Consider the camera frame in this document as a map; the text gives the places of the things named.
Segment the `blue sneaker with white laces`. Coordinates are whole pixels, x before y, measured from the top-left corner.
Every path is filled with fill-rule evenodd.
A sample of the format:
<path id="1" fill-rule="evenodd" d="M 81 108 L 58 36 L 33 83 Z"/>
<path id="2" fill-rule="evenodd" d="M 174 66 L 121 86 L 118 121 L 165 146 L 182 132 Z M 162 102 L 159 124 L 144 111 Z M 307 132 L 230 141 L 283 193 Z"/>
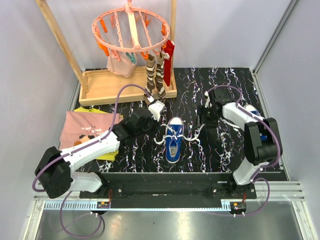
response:
<path id="1" fill-rule="evenodd" d="M 161 127 L 165 127 L 164 136 L 159 141 L 154 137 L 153 141 L 157 145 L 165 143 L 165 158 L 170 164 L 175 164 L 180 160 L 182 140 L 200 142 L 199 135 L 204 124 L 201 124 L 198 130 L 195 131 L 194 137 L 186 137 L 184 135 L 184 123 L 179 117 L 173 117 L 168 124 L 162 124 Z"/>

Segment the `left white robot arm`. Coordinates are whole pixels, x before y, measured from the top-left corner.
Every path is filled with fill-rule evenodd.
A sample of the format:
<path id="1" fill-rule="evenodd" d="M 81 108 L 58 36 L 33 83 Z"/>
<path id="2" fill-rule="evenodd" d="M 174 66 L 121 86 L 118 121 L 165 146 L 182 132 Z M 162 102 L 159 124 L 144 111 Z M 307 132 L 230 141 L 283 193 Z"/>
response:
<path id="1" fill-rule="evenodd" d="M 48 148 L 35 170 L 35 181 L 50 199 L 71 191 L 92 193 L 103 198 L 108 193 L 107 180 L 96 172 L 78 169 L 104 154 L 113 153 L 132 139 L 155 134 L 160 129 L 161 114 L 140 109 L 115 124 L 103 134 L 79 145 L 58 150 Z"/>

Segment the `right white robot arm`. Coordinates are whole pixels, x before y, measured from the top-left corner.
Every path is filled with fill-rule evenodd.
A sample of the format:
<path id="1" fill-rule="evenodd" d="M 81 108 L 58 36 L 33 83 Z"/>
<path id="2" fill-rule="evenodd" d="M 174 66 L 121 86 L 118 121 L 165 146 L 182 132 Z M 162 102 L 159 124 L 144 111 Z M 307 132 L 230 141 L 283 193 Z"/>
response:
<path id="1" fill-rule="evenodd" d="M 242 198 L 253 188 L 254 178 L 261 169 L 277 164 L 283 153 L 278 123 L 225 97 L 219 88 L 210 89 L 204 95 L 206 102 L 196 111 L 199 126 L 214 129 L 219 121 L 229 120 L 244 133 L 244 159 L 222 188 L 231 198 Z"/>

